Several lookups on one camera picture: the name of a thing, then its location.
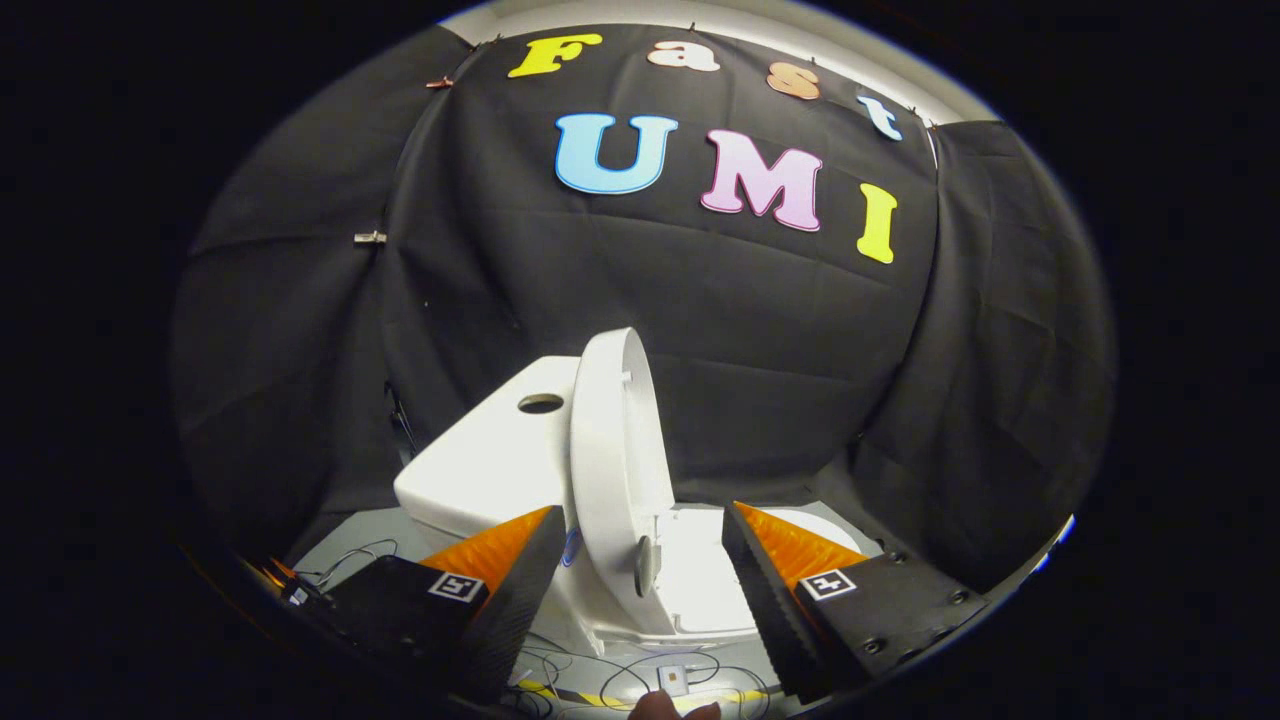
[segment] hand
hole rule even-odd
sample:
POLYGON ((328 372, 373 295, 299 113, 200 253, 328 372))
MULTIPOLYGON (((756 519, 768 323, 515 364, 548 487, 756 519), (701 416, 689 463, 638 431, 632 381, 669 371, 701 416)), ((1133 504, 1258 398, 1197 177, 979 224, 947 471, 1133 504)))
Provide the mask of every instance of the hand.
MULTIPOLYGON (((645 693, 636 701, 627 720, 680 720, 676 703, 671 702, 667 691, 645 693)), ((689 711, 685 720, 719 720, 719 706, 714 702, 689 711)))

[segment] yellow tape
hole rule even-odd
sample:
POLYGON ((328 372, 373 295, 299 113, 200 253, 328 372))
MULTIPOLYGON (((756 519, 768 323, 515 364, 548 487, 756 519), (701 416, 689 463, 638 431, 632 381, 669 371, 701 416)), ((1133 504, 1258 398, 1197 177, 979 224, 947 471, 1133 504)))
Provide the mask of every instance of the yellow tape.
MULTIPOLYGON (((573 691, 566 691, 563 688, 556 688, 556 691, 559 693, 557 694, 553 693, 550 688, 536 680, 521 680, 520 688, 538 693, 543 697, 554 697, 562 702, 573 702, 577 705, 593 705, 595 707, 612 707, 616 710, 631 710, 632 707, 635 707, 635 703, 627 702, 621 698, 577 693, 573 691)), ((689 712, 690 710, 694 710, 695 707, 701 707, 709 702, 728 702, 728 703, 736 702, 745 705, 750 701, 764 700, 765 697, 768 697, 765 693, 762 693, 760 691, 737 691, 728 688, 707 689, 696 692, 695 694, 698 697, 681 696, 681 697, 673 697, 671 698, 671 701, 676 706, 676 710, 678 710, 680 712, 689 712)))

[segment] blue sticker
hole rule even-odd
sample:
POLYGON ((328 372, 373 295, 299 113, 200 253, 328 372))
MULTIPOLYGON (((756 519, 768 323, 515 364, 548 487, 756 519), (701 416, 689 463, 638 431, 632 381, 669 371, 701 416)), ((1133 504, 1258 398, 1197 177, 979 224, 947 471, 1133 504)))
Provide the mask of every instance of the blue sticker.
POLYGON ((617 120, 602 113, 577 113, 556 120, 561 143, 556 150, 556 177, 573 190, 595 195, 625 195, 653 184, 662 174, 667 155, 667 135, 680 127, 671 118, 636 115, 631 127, 640 131, 636 161, 626 170, 600 167, 600 142, 604 128, 617 120))
POLYGON ((577 551, 582 547, 582 533, 577 528, 568 532, 568 537, 564 539, 564 555, 561 556, 561 565, 568 568, 573 564, 573 559, 577 557, 577 551))
POLYGON ((860 95, 858 96, 858 101, 867 106, 867 114, 872 117, 872 123, 876 126, 876 129, 881 131, 881 133, 890 140, 902 140, 902 133, 890 123, 890 120, 896 120, 897 118, 893 113, 884 109, 883 102, 876 100, 874 97, 863 97, 860 95))

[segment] floor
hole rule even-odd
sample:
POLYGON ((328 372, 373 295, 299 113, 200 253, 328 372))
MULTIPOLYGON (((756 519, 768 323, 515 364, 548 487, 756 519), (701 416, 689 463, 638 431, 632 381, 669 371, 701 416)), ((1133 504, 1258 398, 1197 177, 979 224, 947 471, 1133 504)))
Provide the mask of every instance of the floor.
MULTIPOLYGON (((801 510, 836 523, 859 547, 870 555, 879 555, 879 547, 870 538, 827 506, 812 503, 801 510)), ((328 573, 321 589, 332 589, 372 561, 375 555, 394 553, 417 561, 436 550, 425 543, 404 510, 374 510, 348 518, 307 552, 294 569, 306 573, 312 582, 325 579, 328 573)), ((530 717, 618 720, 625 717, 620 712, 626 712, 646 689, 659 687, 658 667, 664 665, 682 666, 687 673, 689 693, 673 697, 681 712, 718 702, 726 720, 774 720, 822 703, 801 706, 794 697, 778 692, 777 675, 759 638, 704 648, 698 653, 655 653, 635 647, 634 651, 595 659, 561 651, 554 643, 532 634, 526 638, 525 650, 516 661, 513 685, 503 702, 530 717), (623 666, 630 666, 635 674, 621 670, 623 666)))

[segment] toilet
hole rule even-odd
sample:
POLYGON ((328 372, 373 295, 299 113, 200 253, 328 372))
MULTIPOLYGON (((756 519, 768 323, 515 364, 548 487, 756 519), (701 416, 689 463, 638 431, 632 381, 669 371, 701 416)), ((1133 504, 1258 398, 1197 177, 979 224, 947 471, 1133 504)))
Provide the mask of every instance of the toilet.
MULTIPOLYGON (((691 650, 753 639, 723 510, 675 501, 653 377, 631 328, 581 357, 540 357, 401 471, 396 497, 431 552, 547 505, 567 542, 530 632, 602 657, 617 646, 691 650)), ((868 555, 844 529, 765 509, 868 555)))

